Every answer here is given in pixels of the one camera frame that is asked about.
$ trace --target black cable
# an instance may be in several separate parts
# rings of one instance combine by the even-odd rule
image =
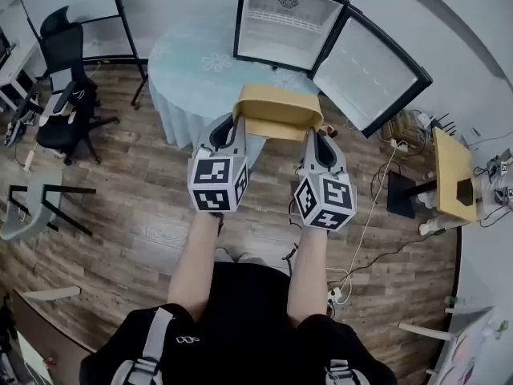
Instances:
[[[399,169],[399,174],[402,174],[402,171],[401,171],[401,165],[400,165],[397,161],[393,161],[393,160],[392,160],[390,163],[391,163],[391,164],[392,164],[392,163],[396,164],[396,165],[398,166],[398,169]],[[381,180],[380,180],[380,178],[379,178],[379,174],[384,174],[384,173],[385,173],[384,171],[382,171],[382,168],[383,168],[383,167],[385,167],[387,164],[388,164],[388,161],[387,161],[386,163],[382,164],[382,166],[381,166],[381,167],[378,169],[378,171],[373,175],[372,180],[370,181],[370,196],[372,197],[372,201],[374,201],[374,197],[375,197],[375,195],[374,195],[374,180],[376,179],[376,176],[377,176],[377,177],[378,177],[379,184],[381,184],[381,182],[382,182],[382,181],[381,181]]]
[[[405,242],[403,245],[401,245],[398,249],[396,249],[395,251],[391,252],[391,253],[382,253],[380,255],[378,255],[375,259],[373,259],[369,264],[365,265],[365,266],[359,266],[358,268],[355,268],[353,270],[351,270],[350,273],[348,273],[347,275],[345,275],[344,277],[342,277],[341,279],[339,280],[336,280],[336,281],[328,281],[328,286],[329,288],[332,290],[333,287],[331,286],[331,284],[340,284],[342,281],[344,281],[347,277],[350,277],[352,274],[354,274],[355,272],[357,271],[360,271],[360,270],[365,270],[367,268],[369,268],[370,266],[372,266],[372,264],[374,264],[377,260],[379,260],[380,258],[383,258],[387,255],[395,255],[396,253],[400,253],[402,251],[402,249],[404,247],[406,247],[407,245],[409,244],[414,244],[416,242],[423,242],[425,240],[427,240],[429,237],[433,237],[434,235],[439,235],[441,234],[442,232],[440,233],[432,233],[430,235],[428,235],[427,237],[424,237],[420,240],[416,240],[416,241],[408,241],[408,242]]]
[[[422,147],[421,147],[420,151],[418,151],[418,152],[414,152],[413,154],[406,154],[403,158],[401,158],[401,163],[400,163],[400,165],[399,165],[399,168],[401,167],[402,162],[403,162],[406,158],[408,158],[408,157],[413,157],[413,156],[418,156],[419,154],[422,154],[422,152],[424,151],[424,148],[426,148],[427,138],[428,138],[428,137],[429,137],[429,136],[428,136],[427,134],[424,134],[424,144],[422,144]]]
[[[328,310],[326,310],[326,313],[331,319],[335,319],[335,316],[337,315],[337,310],[335,309],[335,305],[333,304],[333,301],[331,299],[328,300]]]
[[[290,202],[289,202],[289,225],[295,225],[299,229],[303,230],[303,227],[301,227],[298,223],[293,222],[292,219],[290,218],[290,216],[292,215],[291,211],[292,211],[293,202],[294,202],[294,199],[290,200]]]
[[[292,277],[292,262],[290,260],[292,259],[298,248],[299,245],[294,242],[294,248],[292,248],[292,251],[290,251],[285,257],[282,258],[282,260],[287,261],[287,265],[289,266],[290,277]]]
[[[488,168],[481,168],[481,167],[474,168],[474,176],[480,176],[480,175],[484,174],[485,172],[488,172]]]
[[[497,218],[494,222],[492,222],[491,224],[488,224],[488,225],[483,225],[481,224],[481,221],[479,222],[479,225],[481,225],[482,228],[488,228],[488,227],[491,227],[492,225],[495,225],[497,224],[499,221],[501,221],[507,214],[509,214],[511,212],[511,210],[509,210],[507,213],[503,214],[501,217]]]
[[[507,134],[504,134],[503,136],[500,136],[500,137],[486,138],[486,139],[484,139],[484,140],[480,140],[480,141],[477,141],[477,142],[475,142],[475,143],[467,144],[467,145],[470,147],[471,145],[481,144],[481,143],[484,143],[485,141],[499,140],[499,139],[501,139],[501,138],[508,137],[510,134],[513,134],[513,130],[511,130],[511,131],[510,131],[510,132],[508,132]]]
[[[299,180],[299,176],[297,175],[297,171],[301,167],[302,167],[302,164],[294,170],[294,174],[296,174],[298,180]],[[290,225],[295,225],[296,227],[298,227],[302,231],[303,227],[301,227],[298,223],[293,222],[292,218],[290,217],[292,215],[292,204],[293,204],[293,202],[294,202],[294,198],[292,198],[290,200],[290,202],[289,202],[289,224]],[[289,266],[289,276],[290,277],[292,277],[292,262],[290,260],[294,256],[294,254],[296,253],[298,248],[299,248],[299,245],[294,242],[294,248],[292,248],[292,250],[285,257],[282,258],[282,260],[287,261],[287,265]]]
[[[22,163],[19,162],[18,160],[18,157],[16,156],[16,150],[18,149],[18,145],[15,145],[14,146],[14,159],[16,160],[16,162],[19,164],[20,167],[24,167],[25,168],[25,165],[23,165]]]
[[[494,222],[492,222],[491,224],[488,224],[488,225],[483,225],[483,221],[487,220],[488,218],[490,218],[494,213],[497,213],[497,211],[499,211],[500,209],[504,209],[504,208],[509,208],[507,205],[501,205],[500,207],[498,207],[497,209],[493,210],[491,213],[489,213],[487,215],[486,218],[483,218],[482,220],[479,220],[479,225],[481,226],[481,228],[488,228],[488,227],[491,227],[492,225],[495,225],[497,224],[500,220],[502,220],[507,214],[509,214],[511,212],[511,209],[507,212],[507,213],[504,213],[502,216],[500,216],[499,218],[497,218]]]

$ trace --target round table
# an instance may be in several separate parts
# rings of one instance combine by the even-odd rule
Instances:
[[[305,94],[318,88],[305,73],[232,57],[235,17],[190,18],[157,40],[148,61],[148,81],[168,143],[196,144],[200,130],[232,111],[246,83],[263,83]],[[265,143],[247,135],[250,166]]]

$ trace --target wooden board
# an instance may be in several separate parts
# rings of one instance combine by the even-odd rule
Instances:
[[[470,222],[478,219],[474,166],[471,151],[440,128],[434,129],[436,154],[438,211]],[[474,185],[474,204],[465,206],[457,199],[458,181],[471,178]]]

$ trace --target open fridge door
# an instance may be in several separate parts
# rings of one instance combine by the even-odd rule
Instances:
[[[433,81],[389,35],[352,6],[345,7],[332,41],[310,76],[366,137]]]

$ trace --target backpack strap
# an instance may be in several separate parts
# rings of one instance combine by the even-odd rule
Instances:
[[[370,385],[367,378],[357,370],[349,368],[344,359],[332,359],[326,368],[326,385]]]
[[[174,317],[170,312],[162,308],[156,311],[146,337],[143,356],[137,361],[123,362],[114,374],[111,385],[162,385],[159,362],[164,350],[166,331],[172,319]]]

